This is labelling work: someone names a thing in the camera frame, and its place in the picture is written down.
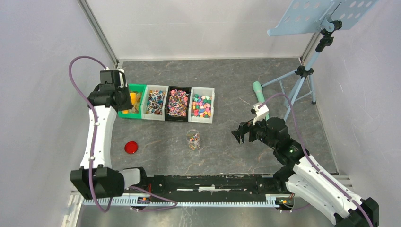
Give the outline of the orange plastic scoop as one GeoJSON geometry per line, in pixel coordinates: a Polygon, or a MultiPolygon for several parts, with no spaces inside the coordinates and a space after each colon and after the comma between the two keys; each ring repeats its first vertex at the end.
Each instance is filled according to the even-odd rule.
{"type": "Polygon", "coordinates": [[[140,96],[137,92],[130,92],[130,99],[133,107],[131,109],[122,110],[122,114],[137,114],[139,112],[140,96]]]}

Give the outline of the clear plastic jar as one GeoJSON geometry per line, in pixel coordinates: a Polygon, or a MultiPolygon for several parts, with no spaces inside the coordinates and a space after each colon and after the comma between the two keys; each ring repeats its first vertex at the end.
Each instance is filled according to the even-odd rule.
{"type": "Polygon", "coordinates": [[[201,148],[200,134],[197,130],[191,129],[186,133],[186,139],[190,150],[195,151],[201,148]]]}

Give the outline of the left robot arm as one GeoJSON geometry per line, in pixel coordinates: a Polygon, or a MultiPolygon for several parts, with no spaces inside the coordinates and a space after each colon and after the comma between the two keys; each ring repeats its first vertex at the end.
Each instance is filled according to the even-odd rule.
{"type": "Polygon", "coordinates": [[[86,97],[89,107],[87,145],[78,170],[72,170],[70,180],[86,200],[94,197],[122,196],[130,186],[136,192],[148,188],[148,179],[139,167],[117,171],[111,164],[111,138],[119,111],[133,107],[124,71],[100,71],[100,83],[86,97]]]}

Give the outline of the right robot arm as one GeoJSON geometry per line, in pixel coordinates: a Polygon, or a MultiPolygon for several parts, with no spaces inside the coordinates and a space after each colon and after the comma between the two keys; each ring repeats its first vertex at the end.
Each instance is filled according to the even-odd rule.
{"type": "Polygon", "coordinates": [[[319,210],[336,227],[379,226],[379,205],[371,197],[363,199],[323,169],[301,143],[290,137],[281,118],[240,123],[232,134],[238,143],[260,141],[273,149],[283,165],[273,175],[279,193],[298,195],[319,210]]]}

